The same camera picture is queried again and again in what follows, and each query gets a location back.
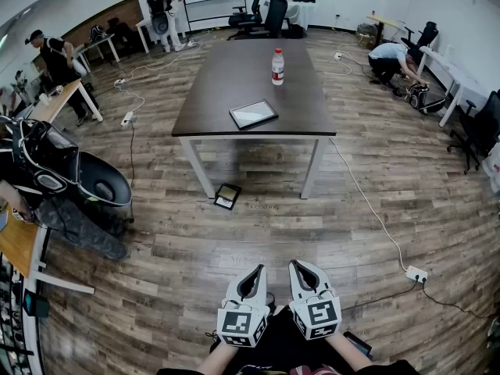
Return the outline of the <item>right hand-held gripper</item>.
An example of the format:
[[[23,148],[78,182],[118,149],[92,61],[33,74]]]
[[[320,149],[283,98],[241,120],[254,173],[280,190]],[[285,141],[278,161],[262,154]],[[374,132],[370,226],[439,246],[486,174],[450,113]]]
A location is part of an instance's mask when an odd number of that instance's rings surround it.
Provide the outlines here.
[[[289,308],[302,336],[311,341],[336,334],[341,325],[340,299],[334,290],[327,290],[331,282],[326,272],[310,262],[293,259],[289,275],[294,299]]]

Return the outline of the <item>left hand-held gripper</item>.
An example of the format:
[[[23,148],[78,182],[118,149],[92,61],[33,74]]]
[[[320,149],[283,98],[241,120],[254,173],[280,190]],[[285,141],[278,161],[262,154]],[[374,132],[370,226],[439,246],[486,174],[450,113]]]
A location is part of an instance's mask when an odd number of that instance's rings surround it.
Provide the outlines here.
[[[255,304],[266,304],[267,272],[259,264],[234,278],[228,286],[228,298],[217,313],[216,334],[225,345],[254,348],[262,338],[267,325],[270,307],[249,305],[235,300],[253,298]]]

